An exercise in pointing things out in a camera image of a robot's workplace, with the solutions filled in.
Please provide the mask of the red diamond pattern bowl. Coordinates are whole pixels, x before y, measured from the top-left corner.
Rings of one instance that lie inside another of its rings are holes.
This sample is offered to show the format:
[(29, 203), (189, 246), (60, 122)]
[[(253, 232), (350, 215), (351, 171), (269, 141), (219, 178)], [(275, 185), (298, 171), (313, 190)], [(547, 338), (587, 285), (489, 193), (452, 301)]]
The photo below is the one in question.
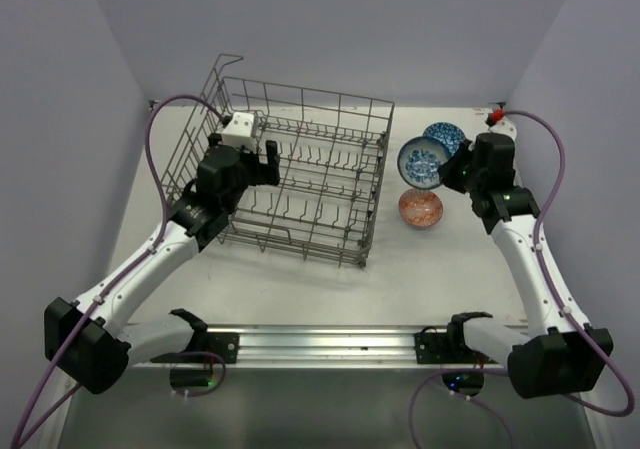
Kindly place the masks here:
[(423, 132), (425, 137), (438, 140), (453, 156), (461, 143), (466, 140), (465, 133), (455, 124), (450, 122), (436, 122), (429, 125)]

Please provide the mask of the blue floral bowl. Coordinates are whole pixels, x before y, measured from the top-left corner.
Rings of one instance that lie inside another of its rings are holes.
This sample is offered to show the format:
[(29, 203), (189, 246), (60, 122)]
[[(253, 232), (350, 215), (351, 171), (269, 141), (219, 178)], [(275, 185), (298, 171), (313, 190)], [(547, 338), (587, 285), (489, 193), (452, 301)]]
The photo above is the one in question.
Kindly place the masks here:
[(439, 168), (450, 157), (450, 151), (440, 141), (429, 136), (419, 136), (401, 147), (397, 169), (403, 181), (411, 187), (433, 190), (441, 185)]

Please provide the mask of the blue zigzag pattern bowl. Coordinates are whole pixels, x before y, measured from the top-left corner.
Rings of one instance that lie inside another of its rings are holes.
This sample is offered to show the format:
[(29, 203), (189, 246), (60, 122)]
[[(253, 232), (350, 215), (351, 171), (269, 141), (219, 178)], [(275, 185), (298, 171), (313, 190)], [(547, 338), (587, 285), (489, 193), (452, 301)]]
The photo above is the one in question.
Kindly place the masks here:
[(434, 192), (415, 188), (399, 197), (398, 210), (405, 223), (418, 229), (438, 224), (444, 215), (443, 203)]

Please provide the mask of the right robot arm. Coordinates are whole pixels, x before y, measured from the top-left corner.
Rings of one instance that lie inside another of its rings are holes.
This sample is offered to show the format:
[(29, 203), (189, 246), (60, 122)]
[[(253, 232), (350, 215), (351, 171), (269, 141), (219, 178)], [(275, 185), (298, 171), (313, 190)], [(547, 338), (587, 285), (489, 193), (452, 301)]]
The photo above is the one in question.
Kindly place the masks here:
[(521, 334), (486, 312), (456, 314), (445, 348), (468, 361), (477, 353), (506, 368), (524, 398), (592, 390), (614, 344), (594, 328), (572, 298), (542, 235), (532, 192), (515, 183), (515, 143), (485, 132), (465, 140), (438, 170), (441, 183), (471, 198), (473, 213), (504, 257), (522, 301), (528, 332)]

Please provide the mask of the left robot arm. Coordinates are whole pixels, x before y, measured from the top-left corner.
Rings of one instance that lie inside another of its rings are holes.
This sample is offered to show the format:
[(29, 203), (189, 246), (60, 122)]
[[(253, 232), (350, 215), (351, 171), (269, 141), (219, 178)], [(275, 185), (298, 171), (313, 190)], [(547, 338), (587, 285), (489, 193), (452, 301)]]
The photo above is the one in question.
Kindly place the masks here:
[(191, 312), (174, 309), (159, 321), (135, 326), (129, 320), (228, 226), (249, 187), (279, 184), (278, 145), (269, 140), (265, 149), (260, 155), (212, 144), (149, 241), (94, 288), (72, 302), (57, 298), (45, 309), (47, 359), (94, 395), (138, 363), (168, 354), (201, 359), (208, 348), (207, 325)]

